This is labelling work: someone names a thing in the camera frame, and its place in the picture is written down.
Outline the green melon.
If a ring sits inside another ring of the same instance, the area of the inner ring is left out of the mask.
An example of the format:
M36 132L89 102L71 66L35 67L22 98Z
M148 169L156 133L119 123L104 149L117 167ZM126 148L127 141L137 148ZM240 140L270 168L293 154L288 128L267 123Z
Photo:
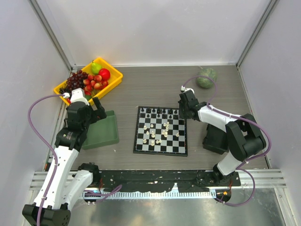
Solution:
M196 83L203 89L210 89L214 86L214 82L217 80L217 72L212 68L203 68L199 71Z

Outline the purple grape bunch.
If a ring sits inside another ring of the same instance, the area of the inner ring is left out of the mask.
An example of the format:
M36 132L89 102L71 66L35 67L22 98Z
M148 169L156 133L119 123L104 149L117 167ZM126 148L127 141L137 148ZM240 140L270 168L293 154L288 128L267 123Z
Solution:
M82 70L78 70L76 73L71 73L71 76L67 79L65 90L72 91L74 89L85 87L84 80L87 79L88 74Z

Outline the green plastic tray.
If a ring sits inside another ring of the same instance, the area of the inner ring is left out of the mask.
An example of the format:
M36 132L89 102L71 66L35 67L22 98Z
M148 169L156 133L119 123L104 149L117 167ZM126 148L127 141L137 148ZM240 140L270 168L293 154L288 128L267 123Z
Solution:
M113 110L105 112L107 117L90 125L82 149L94 149L119 142L117 117Z

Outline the green pear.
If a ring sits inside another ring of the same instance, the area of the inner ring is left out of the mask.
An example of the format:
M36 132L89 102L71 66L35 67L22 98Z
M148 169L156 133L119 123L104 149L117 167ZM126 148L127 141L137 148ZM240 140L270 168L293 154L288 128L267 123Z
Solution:
M96 62L92 61L92 63L91 63L91 72L94 75L97 75L102 68L103 67L99 63L96 63Z

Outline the yellow plastic tray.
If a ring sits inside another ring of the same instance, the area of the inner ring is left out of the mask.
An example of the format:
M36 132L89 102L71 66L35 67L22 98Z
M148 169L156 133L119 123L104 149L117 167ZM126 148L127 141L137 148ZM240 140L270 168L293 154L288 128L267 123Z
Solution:
M81 88L84 97L92 105L92 98L101 99L118 86L123 74L102 58L97 58L76 72L71 72L69 78L54 88L56 94L71 93Z

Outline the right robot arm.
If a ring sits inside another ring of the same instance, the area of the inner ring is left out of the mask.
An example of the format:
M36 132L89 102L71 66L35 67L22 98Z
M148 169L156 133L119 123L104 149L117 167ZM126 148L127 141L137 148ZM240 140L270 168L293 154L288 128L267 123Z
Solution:
M207 123L203 147L210 151L228 151L227 155L214 165L208 183L213 182L219 186L228 183L244 161L266 147L266 140L252 115L230 114L207 102L200 103L191 89L182 91L179 96L181 118Z

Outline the red apple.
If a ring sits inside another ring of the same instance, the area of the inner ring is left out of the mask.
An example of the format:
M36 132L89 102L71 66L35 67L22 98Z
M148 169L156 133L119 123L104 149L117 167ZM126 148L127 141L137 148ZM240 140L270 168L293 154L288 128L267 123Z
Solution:
M107 80L109 80L110 77L111 77L110 71L109 71L108 69L105 69L105 68L102 68L102 69L99 71L98 75L100 75L100 76L102 77L102 80L103 80L103 81L107 81Z

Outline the black grape bunch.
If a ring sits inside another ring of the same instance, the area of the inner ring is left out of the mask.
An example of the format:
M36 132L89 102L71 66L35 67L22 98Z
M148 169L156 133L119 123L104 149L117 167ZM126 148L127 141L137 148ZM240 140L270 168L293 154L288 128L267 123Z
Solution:
M69 93L69 90L67 88L60 88L59 93L60 94Z

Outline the black white chessboard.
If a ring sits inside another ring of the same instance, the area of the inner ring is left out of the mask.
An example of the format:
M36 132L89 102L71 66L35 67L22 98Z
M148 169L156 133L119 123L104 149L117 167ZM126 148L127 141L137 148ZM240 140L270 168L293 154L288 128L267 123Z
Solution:
M139 106L133 153L188 156L187 121L178 108Z

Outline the black plastic box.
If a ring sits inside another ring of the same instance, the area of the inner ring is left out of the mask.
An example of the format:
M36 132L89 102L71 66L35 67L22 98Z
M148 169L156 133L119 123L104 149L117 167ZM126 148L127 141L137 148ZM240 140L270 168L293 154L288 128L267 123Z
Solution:
M211 124L207 125L202 144L204 149L220 155L229 152L226 133Z

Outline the white chess piece cluster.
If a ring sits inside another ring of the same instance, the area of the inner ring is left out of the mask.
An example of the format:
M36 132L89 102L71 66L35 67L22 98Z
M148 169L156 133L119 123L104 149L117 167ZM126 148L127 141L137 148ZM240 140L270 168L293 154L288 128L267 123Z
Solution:
M170 122L163 123L145 123L138 124L137 144L140 145L165 145L180 146L180 141L185 141L185 126L172 124Z

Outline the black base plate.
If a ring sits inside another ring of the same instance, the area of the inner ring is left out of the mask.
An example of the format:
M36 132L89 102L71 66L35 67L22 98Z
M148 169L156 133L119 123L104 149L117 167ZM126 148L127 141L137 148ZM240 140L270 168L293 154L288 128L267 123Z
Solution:
M90 187L111 192L122 185L121 192L170 192L177 185L180 193L208 191L210 187L241 186L239 174L217 176L211 170L103 170Z

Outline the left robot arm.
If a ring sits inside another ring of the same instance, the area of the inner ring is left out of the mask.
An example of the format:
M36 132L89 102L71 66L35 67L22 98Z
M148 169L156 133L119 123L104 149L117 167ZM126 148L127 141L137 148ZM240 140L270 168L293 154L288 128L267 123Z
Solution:
M67 107L65 126L57 133L53 160L43 186L32 204L26 204L22 215L31 226L66 226L71 210L84 190L100 184L101 173L94 163L79 166L67 184L71 167L87 138L91 124L107 117L98 98L94 110L85 100L75 100Z

